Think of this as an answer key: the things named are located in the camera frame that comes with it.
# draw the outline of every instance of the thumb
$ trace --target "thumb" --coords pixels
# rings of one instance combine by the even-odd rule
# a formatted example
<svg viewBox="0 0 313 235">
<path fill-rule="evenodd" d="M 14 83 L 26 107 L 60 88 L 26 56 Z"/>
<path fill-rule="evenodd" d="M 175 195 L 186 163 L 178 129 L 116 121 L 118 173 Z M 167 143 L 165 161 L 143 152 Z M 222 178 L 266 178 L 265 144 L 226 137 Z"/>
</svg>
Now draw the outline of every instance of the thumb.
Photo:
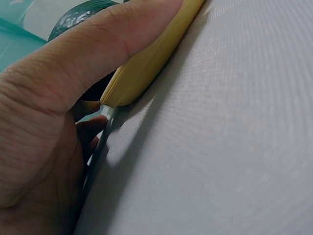
<svg viewBox="0 0 313 235">
<path fill-rule="evenodd" d="M 131 0 L 100 11 L 6 69 L 0 81 L 11 88 L 3 92 L 18 90 L 5 95 L 65 113 L 94 83 L 155 41 L 181 3 Z"/>
</svg>

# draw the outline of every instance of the textured surface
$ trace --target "textured surface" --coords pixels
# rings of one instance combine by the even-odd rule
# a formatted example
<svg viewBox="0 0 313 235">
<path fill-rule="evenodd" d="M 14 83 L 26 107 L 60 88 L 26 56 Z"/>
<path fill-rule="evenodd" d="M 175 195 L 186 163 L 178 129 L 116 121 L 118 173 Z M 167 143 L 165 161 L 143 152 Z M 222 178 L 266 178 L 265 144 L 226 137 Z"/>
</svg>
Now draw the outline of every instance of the textured surface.
<svg viewBox="0 0 313 235">
<path fill-rule="evenodd" d="M 75 234 L 313 234 L 312 12 L 207 1 L 113 120 Z"/>
</svg>

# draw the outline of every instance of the yellow handle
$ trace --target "yellow handle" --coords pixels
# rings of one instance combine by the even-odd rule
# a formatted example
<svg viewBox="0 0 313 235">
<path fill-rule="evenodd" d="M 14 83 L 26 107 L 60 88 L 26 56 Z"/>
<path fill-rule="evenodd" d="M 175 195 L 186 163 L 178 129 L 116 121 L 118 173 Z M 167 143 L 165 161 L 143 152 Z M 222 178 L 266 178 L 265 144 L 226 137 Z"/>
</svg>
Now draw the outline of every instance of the yellow handle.
<svg viewBox="0 0 313 235">
<path fill-rule="evenodd" d="M 134 102 L 152 83 L 179 44 L 204 0 L 184 0 L 161 36 L 115 72 L 100 99 L 115 108 Z"/>
</svg>

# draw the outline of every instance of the hand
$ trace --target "hand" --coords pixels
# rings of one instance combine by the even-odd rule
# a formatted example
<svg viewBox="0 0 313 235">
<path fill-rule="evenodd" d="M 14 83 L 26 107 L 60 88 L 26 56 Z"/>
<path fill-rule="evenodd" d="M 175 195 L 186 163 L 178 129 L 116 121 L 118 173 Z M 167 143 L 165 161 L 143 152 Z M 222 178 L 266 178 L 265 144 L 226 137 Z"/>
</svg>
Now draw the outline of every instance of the hand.
<svg viewBox="0 0 313 235">
<path fill-rule="evenodd" d="M 181 3 L 113 6 L 0 74 L 0 235 L 73 232 L 84 167 L 107 122 L 75 124 L 99 108 L 77 100 L 152 43 Z"/>
</svg>

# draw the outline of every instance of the gray fabric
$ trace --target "gray fabric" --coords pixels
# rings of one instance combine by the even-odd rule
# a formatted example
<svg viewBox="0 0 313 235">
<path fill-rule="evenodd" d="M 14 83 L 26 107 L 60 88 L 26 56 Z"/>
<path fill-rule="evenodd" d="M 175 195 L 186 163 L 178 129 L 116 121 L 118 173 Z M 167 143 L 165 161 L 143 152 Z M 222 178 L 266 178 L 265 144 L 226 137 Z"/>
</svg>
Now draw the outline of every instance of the gray fabric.
<svg viewBox="0 0 313 235">
<path fill-rule="evenodd" d="M 75 234 L 313 234 L 312 12 L 207 1 L 113 120 Z"/>
</svg>

